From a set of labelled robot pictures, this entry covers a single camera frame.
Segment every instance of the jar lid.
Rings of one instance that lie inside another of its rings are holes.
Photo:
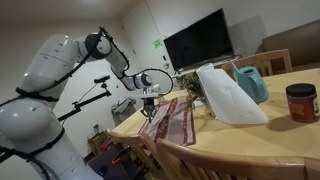
[[[292,97],[306,97],[315,94],[316,87],[308,83],[292,84],[286,88],[286,92]]]

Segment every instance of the door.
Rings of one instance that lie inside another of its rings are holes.
[[[162,69],[173,75],[174,70],[146,0],[140,1],[121,22],[142,68]],[[162,46],[156,48],[154,43],[157,40]],[[168,76],[161,72],[147,73],[152,76],[154,84],[160,84],[162,93],[170,89]]]

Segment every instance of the ceiling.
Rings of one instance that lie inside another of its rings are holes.
[[[0,0],[0,24],[120,18],[139,0]]]

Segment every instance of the blue watering can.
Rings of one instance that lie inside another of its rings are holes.
[[[263,102],[269,98],[266,85],[255,67],[246,66],[238,69],[234,63],[232,63],[232,67],[237,75],[239,86],[253,99],[254,102]]]

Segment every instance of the white paper towel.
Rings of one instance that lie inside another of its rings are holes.
[[[268,123],[260,107],[222,69],[207,64],[197,69],[211,111],[228,124]]]

